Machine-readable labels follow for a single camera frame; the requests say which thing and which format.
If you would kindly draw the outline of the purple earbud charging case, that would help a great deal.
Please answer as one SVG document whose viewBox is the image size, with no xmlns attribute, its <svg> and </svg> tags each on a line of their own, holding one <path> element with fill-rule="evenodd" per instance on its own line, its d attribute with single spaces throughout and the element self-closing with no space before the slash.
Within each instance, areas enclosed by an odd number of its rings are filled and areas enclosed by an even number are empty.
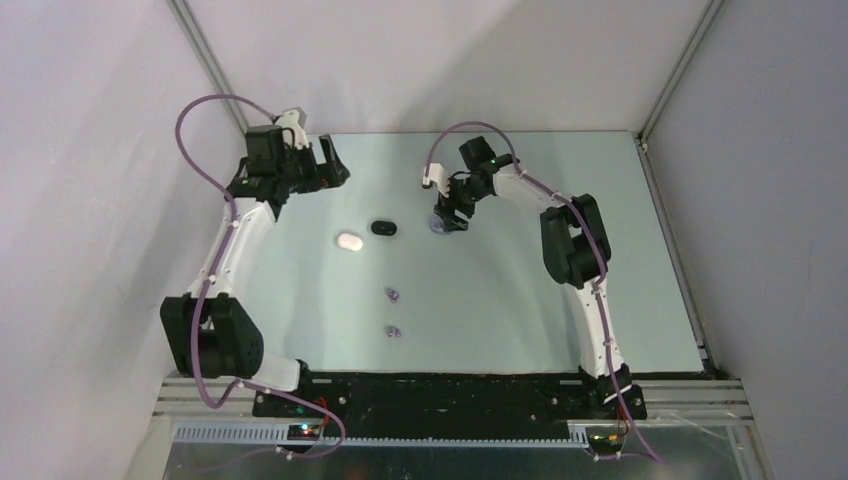
<svg viewBox="0 0 848 480">
<path fill-rule="evenodd" d="M 453 233 L 438 216 L 431 217 L 428 221 L 428 226 L 437 235 L 451 235 Z"/>
</svg>

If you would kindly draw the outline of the black earbud charging case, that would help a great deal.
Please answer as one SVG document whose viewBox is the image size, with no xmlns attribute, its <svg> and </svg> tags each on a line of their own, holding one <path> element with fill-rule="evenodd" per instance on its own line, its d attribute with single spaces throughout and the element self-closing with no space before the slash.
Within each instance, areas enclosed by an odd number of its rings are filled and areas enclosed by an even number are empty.
<svg viewBox="0 0 848 480">
<path fill-rule="evenodd" d="M 394 236 L 398 232 L 398 226 L 388 220 L 375 220 L 370 223 L 369 229 L 372 234 L 385 237 Z"/>
</svg>

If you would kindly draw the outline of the white earbud charging case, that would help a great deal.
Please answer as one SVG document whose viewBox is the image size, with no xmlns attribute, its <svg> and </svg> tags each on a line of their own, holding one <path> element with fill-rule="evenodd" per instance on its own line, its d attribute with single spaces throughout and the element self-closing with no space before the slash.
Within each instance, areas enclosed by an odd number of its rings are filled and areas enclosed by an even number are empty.
<svg viewBox="0 0 848 480">
<path fill-rule="evenodd" d="M 358 252 L 361 251 L 364 246 L 364 240 L 353 233 L 343 232 L 337 235 L 336 244 L 339 248 L 350 251 L 350 252 Z"/>
</svg>

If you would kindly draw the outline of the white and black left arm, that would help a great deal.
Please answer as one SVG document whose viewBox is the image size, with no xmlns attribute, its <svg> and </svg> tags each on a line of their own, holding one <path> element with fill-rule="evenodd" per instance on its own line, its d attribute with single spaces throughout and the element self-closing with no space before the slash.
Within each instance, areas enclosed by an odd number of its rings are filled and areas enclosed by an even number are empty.
<svg viewBox="0 0 848 480">
<path fill-rule="evenodd" d="M 297 126 L 262 125 L 245 135 L 247 154 L 224 188 L 223 221 L 205 265 L 186 293 L 163 300 L 160 318 L 178 372 L 238 378 L 279 390 L 278 404 L 304 416 L 315 388 L 302 362 L 268 351 L 242 299 L 265 237 L 296 194 L 337 188 L 350 177 L 331 136 L 311 142 Z"/>
</svg>

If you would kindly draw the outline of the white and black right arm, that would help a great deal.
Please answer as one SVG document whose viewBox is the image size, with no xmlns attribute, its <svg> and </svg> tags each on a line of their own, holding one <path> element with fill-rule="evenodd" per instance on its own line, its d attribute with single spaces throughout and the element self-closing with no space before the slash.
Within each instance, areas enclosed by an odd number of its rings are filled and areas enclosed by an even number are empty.
<svg viewBox="0 0 848 480">
<path fill-rule="evenodd" d="M 438 192 L 434 213 L 444 232 L 465 231 L 476 205 L 497 197 L 527 205 L 539 219 L 542 259 L 551 279 L 576 305 L 579 373 L 585 411 L 606 418 L 631 387 L 630 371 L 614 335 L 606 292 L 611 246 L 596 199 L 565 197 L 524 169 L 513 152 L 498 156 L 481 136 L 459 148 L 461 172 L 427 160 L 421 185 Z"/>
</svg>

